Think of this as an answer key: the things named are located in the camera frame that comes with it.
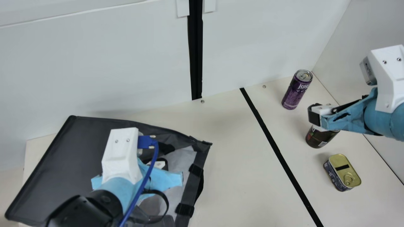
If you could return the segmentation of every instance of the white table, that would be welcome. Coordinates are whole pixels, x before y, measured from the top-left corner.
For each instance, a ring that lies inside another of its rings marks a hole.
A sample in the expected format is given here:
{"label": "white table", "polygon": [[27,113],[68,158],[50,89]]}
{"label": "white table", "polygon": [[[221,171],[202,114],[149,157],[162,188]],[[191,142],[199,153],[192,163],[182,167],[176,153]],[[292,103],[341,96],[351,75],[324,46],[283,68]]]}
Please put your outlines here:
{"label": "white table", "polygon": [[[213,143],[189,226],[315,226],[241,92],[204,100],[126,118]],[[27,142],[25,179],[53,137]]]}
{"label": "white table", "polygon": [[[362,134],[341,131],[321,149],[306,144],[305,135],[311,126],[307,107],[336,102],[314,78],[298,107],[286,110],[280,103],[290,80],[276,80],[264,83],[265,89],[260,84],[246,91],[322,224],[404,226],[404,186]],[[360,186],[346,192],[334,188],[322,165],[337,153],[347,156],[362,180]]]}

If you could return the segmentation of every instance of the pull tab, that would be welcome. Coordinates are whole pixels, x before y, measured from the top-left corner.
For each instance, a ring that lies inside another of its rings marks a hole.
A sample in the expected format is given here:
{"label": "pull tab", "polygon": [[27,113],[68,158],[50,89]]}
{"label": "pull tab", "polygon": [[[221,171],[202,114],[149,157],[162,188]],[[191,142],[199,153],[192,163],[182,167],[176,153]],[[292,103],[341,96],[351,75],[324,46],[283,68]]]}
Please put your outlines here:
{"label": "pull tab", "polygon": [[344,176],[344,184],[346,186],[349,187],[353,183],[353,181],[354,181],[354,179],[352,178],[352,176],[349,176],[349,175]]}

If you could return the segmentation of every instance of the purple can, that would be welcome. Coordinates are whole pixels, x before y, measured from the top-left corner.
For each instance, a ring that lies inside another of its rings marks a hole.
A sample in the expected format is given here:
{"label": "purple can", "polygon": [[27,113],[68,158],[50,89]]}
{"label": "purple can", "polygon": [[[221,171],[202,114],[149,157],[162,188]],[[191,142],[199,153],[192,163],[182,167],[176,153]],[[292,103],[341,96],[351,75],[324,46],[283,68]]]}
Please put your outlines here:
{"label": "purple can", "polygon": [[312,80],[313,74],[310,71],[304,69],[297,71],[282,99],[282,106],[286,109],[295,109]]}

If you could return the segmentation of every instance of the energy drink can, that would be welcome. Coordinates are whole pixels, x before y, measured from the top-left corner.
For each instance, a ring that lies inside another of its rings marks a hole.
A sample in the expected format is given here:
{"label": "energy drink can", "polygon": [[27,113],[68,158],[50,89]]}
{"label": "energy drink can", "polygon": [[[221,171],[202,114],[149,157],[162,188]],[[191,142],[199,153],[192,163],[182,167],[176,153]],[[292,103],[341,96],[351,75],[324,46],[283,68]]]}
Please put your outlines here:
{"label": "energy drink can", "polygon": [[331,178],[332,183],[338,191],[348,191],[359,186],[361,180],[348,161],[347,157],[342,154],[331,156],[326,163],[324,169]]}
{"label": "energy drink can", "polygon": [[311,126],[309,132],[306,135],[306,143],[312,148],[322,148],[329,143],[340,130],[335,131],[320,131]]}
{"label": "energy drink can", "polygon": [[297,71],[282,99],[282,106],[286,109],[295,109],[312,80],[313,74],[310,71],[304,69]]}

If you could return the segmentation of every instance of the black bag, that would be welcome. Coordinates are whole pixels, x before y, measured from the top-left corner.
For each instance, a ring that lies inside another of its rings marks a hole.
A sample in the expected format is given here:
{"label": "black bag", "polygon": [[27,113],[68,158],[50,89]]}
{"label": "black bag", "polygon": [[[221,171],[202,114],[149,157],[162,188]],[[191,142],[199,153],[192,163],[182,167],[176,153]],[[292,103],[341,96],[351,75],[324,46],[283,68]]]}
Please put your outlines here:
{"label": "black bag", "polygon": [[[183,172],[184,186],[164,192],[169,201],[167,216],[176,227],[188,226],[194,204],[203,189],[203,166],[211,143],[198,141],[174,130],[139,122],[70,116],[50,144],[38,165],[7,209],[5,217],[27,225],[40,225],[59,205],[75,195],[92,191],[91,179],[102,172],[101,159],[111,129],[136,127],[144,135],[156,135],[159,158],[167,161],[168,171]],[[153,151],[143,151],[143,162]],[[161,197],[145,199],[138,207],[145,213],[161,215]]]}

